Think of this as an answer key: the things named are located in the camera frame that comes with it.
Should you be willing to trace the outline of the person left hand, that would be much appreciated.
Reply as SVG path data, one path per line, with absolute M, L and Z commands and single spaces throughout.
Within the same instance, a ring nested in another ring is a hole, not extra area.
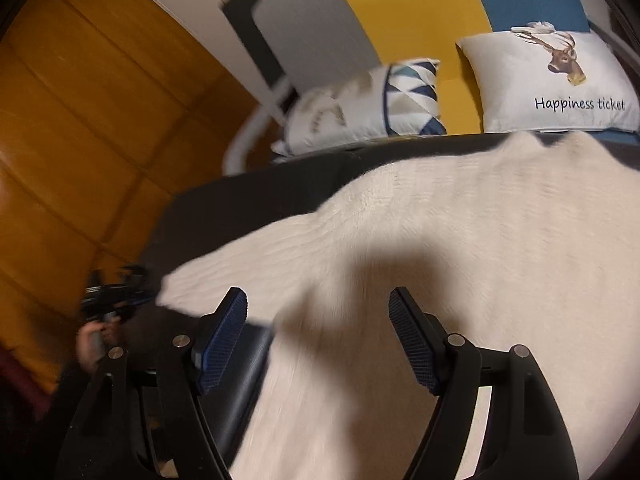
M 90 321 L 78 330 L 76 356 L 79 366 L 93 374 L 107 348 L 118 345 L 120 317 L 113 315 L 108 321 Z

